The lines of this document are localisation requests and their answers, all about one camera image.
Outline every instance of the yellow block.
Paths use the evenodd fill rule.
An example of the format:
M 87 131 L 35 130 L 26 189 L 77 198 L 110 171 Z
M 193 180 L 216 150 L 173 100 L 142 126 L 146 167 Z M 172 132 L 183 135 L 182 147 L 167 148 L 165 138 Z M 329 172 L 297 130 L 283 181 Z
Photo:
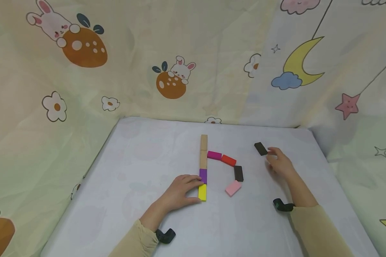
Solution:
M 199 198 L 201 201 L 206 201 L 207 184 L 199 186 Z
M 207 135 L 202 135 L 200 142 L 200 150 L 207 151 Z

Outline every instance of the white flower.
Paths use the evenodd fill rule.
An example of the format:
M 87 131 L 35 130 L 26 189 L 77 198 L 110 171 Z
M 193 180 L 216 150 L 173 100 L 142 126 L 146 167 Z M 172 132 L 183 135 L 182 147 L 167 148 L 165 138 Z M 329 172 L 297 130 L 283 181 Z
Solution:
M 81 184 L 76 184 L 73 188 L 73 191 L 70 194 L 70 199 L 73 200 L 74 195 L 76 194 L 77 190 L 79 190 Z
M 214 117 L 209 117 L 205 123 L 212 123 L 212 124 L 221 124 L 221 119 L 216 119 Z
M 117 102 L 116 98 L 108 98 L 108 97 L 102 97 L 102 108 L 104 111 L 109 110 L 109 111 L 114 111 L 116 110 L 119 106 L 120 103 Z
M 54 91 L 51 96 L 47 95 L 44 97 L 41 104 L 47 110 L 47 118 L 49 121 L 66 120 L 66 102 L 56 91 Z
M 249 73 L 250 78 L 254 78 L 256 70 L 259 67 L 260 58 L 260 54 L 253 54 L 250 57 L 250 62 L 246 63 L 246 65 L 244 66 L 244 71 Z

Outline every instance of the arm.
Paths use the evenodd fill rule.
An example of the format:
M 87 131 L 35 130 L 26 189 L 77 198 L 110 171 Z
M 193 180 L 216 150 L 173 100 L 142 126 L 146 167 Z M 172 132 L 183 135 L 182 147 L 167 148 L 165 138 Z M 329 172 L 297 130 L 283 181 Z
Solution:
M 180 175 L 174 179 L 166 192 L 136 220 L 133 227 L 117 244 L 109 257 L 150 257 L 157 244 L 154 233 L 164 217 L 173 210 L 194 203 L 200 203 L 197 197 L 187 198 L 188 191 L 203 184 L 201 178 L 195 175 Z
M 290 216 L 309 256 L 353 257 L 339 231 L 324 209 L 318 205 L 290 159 L 278 148 L 269 147 L 268 149 L 270 152 L 266 159 L 271 168 L 285 179 L 290 189 L 296 206 L 290 212 Z

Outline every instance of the white table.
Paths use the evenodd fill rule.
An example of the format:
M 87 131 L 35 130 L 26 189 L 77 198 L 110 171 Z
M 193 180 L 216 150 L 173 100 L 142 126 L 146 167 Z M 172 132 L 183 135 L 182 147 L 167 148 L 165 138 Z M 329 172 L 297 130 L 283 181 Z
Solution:
M 208 135 L 209 151 L 243 167 L 242 188 L 228 197 L 233 168 L 208 159 L 207 202 L 166 217 L 161 230 L 177 235 L 155 257 L 303 256 L 288 215 L 272 205 L 289 198 L 253 146 L 259 141 L 288 155 L 355 256 L 378 256 L 309 130 L 139 117 L 118 122 L 41 256 L 107 256 L 177 175 L 199 173 L 201 134 Z

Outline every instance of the red block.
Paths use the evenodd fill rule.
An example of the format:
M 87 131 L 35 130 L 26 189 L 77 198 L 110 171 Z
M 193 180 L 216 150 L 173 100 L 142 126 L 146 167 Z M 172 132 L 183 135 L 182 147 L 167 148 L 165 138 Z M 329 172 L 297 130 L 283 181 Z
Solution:
M 234 167 L 236 165 L 236 162 L 237 162 L 235 159 L 230 158 L 227 155 L 223 155 L 221 157 L 221 161 L 226 163 L 226 164 L 228 164 L 228 165 L 230 165 L 230 166 L 232 166 L 232 167 Z

